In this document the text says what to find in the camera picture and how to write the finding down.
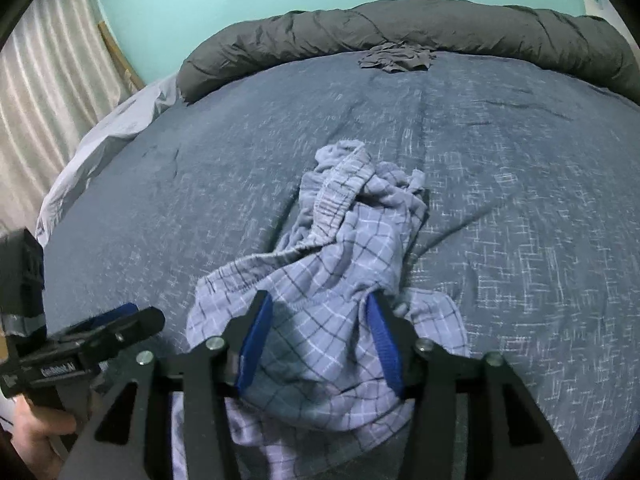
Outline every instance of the curtain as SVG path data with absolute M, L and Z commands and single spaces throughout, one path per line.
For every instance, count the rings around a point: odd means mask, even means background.
M 129 97 L 95 0 L 34 0 L 0 51 L 0 234 L 34 230 L 82 136 Z

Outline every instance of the white sheet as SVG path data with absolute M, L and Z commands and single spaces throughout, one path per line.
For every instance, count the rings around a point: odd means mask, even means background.
M 149 124 L 178 100 L 176 75 L 151 83 L 133 95 L 83 138 L 76 154 L 44 197 L 36 238 L 44 247 L 51 232 L 91 181 Z

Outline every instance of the black device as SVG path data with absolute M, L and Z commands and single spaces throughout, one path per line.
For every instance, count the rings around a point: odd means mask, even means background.
M 60 408 L 61 386 L 80 386 L 98 373 L 99 362 L 164 325 L 157 309 L 134 312 L 128 304 L 47 338 L 43 286 L 42 249 L 33 237 L 23 231 L 0 241 L 5 394 L 25 392 L 36 404 Z M 385 381 L 401 399 L 415 399 L 398 480 L 451 478 L 458 393 L 468 395 L 467 480 L 577 480 L 553 429 L 501 354 L 481 360 L 449 354 L 396 317 L 381 291 L 369 295 L 366 313 Z M 239 480 L 225 397 L 239 397 L 251 384 L 272 315 L 271 296 L 260 290 L 244 316 L 187 354 L 140 352 L 79 438 L 68 442 L 72 452 L 59 479 L 170 480 L 172 394 L 183 392 L 190 480 Z M 21 471 L 15 478 L 29 478 L 16 457 L 9 461 Z

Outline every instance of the silver screw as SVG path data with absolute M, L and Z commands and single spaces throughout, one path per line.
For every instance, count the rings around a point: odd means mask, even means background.
M 139 365 L 148 365 L 153 360 L 154 360 L 153 352 L 150 352 L 149 350 L 143 350 L 136 356 L 136 362 Z
M 433 350 L 435 343 L 431 339 L 420 338 L 415 342 L 415 349 L 418 352 L 430 352 Z
M 209 350 L 220 350 L 224 348 L 225 344 L 225 340 L 218 336 L 210 337 L 205 343 Z
M 504 357 L 502 357 L 502 354 L 500 352 L 489 352 L 486 355 L 486 363 L 489 366 L 502 366 L 502 363 L 504 362 Z

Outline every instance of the crumpled gray cloth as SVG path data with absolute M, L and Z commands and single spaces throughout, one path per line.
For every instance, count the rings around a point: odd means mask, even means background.
M 360 68 L 381 68 L 385 72 L 428 70 L 436 55 L 427 47 L 407 43 L 385 43 L 369 50 L 359 60 Z
M 468 354 L 453 300 L 400 289 L 402 258 L 426 215 L 424 173 L 373 163 L 362 142 L 316 153 L 300 184 L 300 213 L 275 252 L 220 267 L 196 287 L 186 337 L 191 347 L 245 314 L 257 290 L 274 301 L 273 323 L 254 382 L 227 399 L 244 478 L 285 480 L 326 471 L 388 440 L 412 402 L 386 385 L 366 321 L 370 292 L 395 299 L 396 316 L 420 337 Z M 174 405 L 174 478 L 186 476 L 182 398 Z

